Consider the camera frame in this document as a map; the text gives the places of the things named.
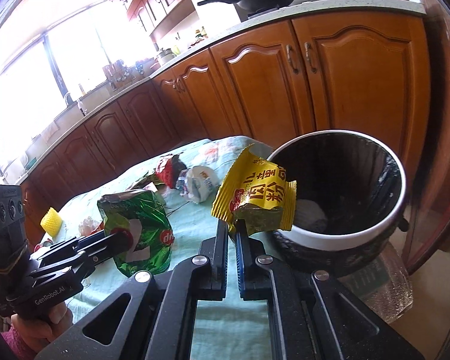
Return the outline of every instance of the countertop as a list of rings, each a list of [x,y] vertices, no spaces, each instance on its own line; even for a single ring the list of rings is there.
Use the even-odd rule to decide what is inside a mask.
[[[318,1],[310,1],[307,3],[302,3],[299,5],[293,5],[291,7],[281,8],[277,11],[267,13],[265,15],[261,15],[250,19],[248,21],[244,21],[240,24],[237,24],[233,27],[230,27],[228,30],[221,32],[216,36],[212,36],[196,46],[188,49],[182,54],[176,56],[171,61],[168,61],[165,65],[161,66],[157,71],[155,71],[149,77],[141,79],[136,83],[130,85],[124,90],[120,91],[110,99],[103,102],[101,105],[96,107],[93,111],[90,111],[87,116],[80,119],[75,125],[73,125],[65,134],[63,134],[55,143],[53,143],[41,156],[37,159],[36,163],[24,173],[16,182],[16,184],[22,183],[27,176],[40,164],[40,162],[51,152],[54,150],[73,130],[75,130],[82,123],[90,119],[92,116],[100,112],[102,109],[107,107],[110,103],[114,102],[120,96],[123,96],[125,93],[131,91],[132,89],[146,83],[147,81],[153,79],[163,71],[171,68],[178,62],[186,59],[187,57],[195,54],[198,51],[206,49],[210,47],[210,45],[217,43],[225,38],[231,37],[233,35],[237,35],[246,30],[250,30],[255,27],[262,26],[264,24],[272,23],[274,21],[289,19],[294,16],[303,16],[306,14],[312,14],[320,11],[330,11],[330,10],[349,10],[353,8],[358,9],[370,9],[370,10],[385,10],[385,11],[393,11],[399,13],[406,13],[409,15],[423,16],[426,14],[425,8],[422,4],[408,1],[408,0],[318,0]]]

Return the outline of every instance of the faucet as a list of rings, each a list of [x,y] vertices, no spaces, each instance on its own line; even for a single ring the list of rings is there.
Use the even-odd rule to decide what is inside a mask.
[[[65,93],[65,95],[63,96],[63,99],[65,100],[65,104],[67,105],[67,107],[69,107],[70,105],[72,105],[74,103],[70,92]]]

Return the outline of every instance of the pink sleeve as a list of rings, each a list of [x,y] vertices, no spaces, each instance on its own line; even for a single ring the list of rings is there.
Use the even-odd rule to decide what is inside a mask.
[[[25,344],[13,326],[9,331],[2,333],[2,337],[19,360],[33,360],[35,358],[36,353]]]

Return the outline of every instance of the red wrapper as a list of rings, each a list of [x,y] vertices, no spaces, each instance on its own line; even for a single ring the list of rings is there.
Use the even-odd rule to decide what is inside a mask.
[[[169,188],[175,188],[176,180],[183,169],[187,169],[187,167],[180,161],[179,156],[170,154],[160,157],[155,168],[155,174]]]

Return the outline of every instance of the ceiling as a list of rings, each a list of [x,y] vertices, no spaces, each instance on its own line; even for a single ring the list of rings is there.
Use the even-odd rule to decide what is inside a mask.
[[[0,28],[0,64],[71,13],[99,0],[22,0]]]

